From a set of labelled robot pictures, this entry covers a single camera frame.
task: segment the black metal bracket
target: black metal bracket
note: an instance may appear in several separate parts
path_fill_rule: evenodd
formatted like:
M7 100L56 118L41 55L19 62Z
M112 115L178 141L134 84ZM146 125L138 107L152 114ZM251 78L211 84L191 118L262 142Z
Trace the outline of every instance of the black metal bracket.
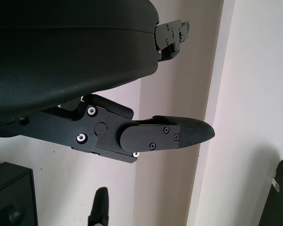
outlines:
M155 42L158 61L173 59L180 51L180 43L189 37L190 25L176 20L155 28Z
M133 121L130 108L103 97L84 96L74 111L61 107L1 121L0 137L23 135L129 163L139 152L179 147L179 125Z

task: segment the white wall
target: white wall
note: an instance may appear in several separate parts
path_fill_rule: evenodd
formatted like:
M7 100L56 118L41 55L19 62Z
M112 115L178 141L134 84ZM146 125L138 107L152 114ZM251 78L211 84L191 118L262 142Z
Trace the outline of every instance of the white wall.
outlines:
M234 0L224 0L220 26L218 31L218 40L216 46L216 54L213 65L212 79L209 88L208 104L206 109L205 121L213 125L217 101L219 96L220 82L222 77L223 65L225 60L226 47L228 36L231 28L233 17ZM191 203L189 208L189 215L187 225L192 226L195 223L197 215L199 197L202 186L202 179L207 162L209 141L200 145L199 157L197 161L197 168L195 173L195 180L193 184L193 191L191 196Z
M189 39L173 60L141 80L140 118L204 119L221 0L152 1L160 23L190 22ZM187 221L199 146L142 153L136 164L134 226L183 226Z
M100 92L139 114L140 80ZM0 138L0 163L33 169L40 226L87 226L98 188L108 187L110 226L133 225L135 163L28 137Z
M258 225L283 159L283 0L236 0L196 226Z

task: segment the silver screw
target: silver screw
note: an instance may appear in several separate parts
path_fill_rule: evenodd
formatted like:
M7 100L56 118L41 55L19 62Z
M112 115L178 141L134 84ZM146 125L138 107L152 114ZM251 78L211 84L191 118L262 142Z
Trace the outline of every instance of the silver screw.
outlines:
M177 134L177 133L174 134L173 139L174 139L175 141L178 140L178 134Z
M168 134L169 131L170 131L170 128L169 128L168 126L167 126L167 127L164 127L164 133L165 133L165 134Z
M137 158L139 155L140 155L140 153L139 153L139 152L135 152L135 153L133 153L133 157L135 157L135 158Z
M83 133L80 133L79 135L77 135L76 140L79 143L84 142L86 140L86 135Z
M156 144L155 143L151 143L150 144L150 150L154 150L156 148Z
M88 110L87 110L87 113L89 115L94 115L96 113L95 107L89 107Z

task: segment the screw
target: screw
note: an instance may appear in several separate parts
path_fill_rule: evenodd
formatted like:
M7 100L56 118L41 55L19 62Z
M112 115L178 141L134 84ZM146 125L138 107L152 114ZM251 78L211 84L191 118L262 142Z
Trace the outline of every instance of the screw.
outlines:
M95 108L95 107L89 107L88 110L87 110L87 113L88 113L90 116L94 116L95 113L96 113L96 108Z
M167 127L164 127L164 133L165 133L165 134L168 134L169 131L170 131L170 128L169 128L168 126L167 126Z
M174 134L173 139L174 139L175 141L178 140L178 134L177 134L177 133Z
M77 135L76 140L79 144L84 144L87 141L87 135L80 133L79 135Z
M151 143L150 144L150 150L154 150L156 148L156 144L155 143Z
M135 157L135 158L137 158L139 155L140 155L140 153L139 153L139 152L135 152L135 153L133 153L133 157Z
M19 123L22 126L26 126L29 123L29 119L27 117L25 117L25 116L24 117L20 117L19 118Z

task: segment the black speaker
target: black speaker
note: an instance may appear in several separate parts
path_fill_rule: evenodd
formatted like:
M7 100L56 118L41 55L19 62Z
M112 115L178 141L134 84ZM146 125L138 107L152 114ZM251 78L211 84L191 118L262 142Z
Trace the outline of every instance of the black speaker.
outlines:
M33 170L0 164L0 226L37 226Z

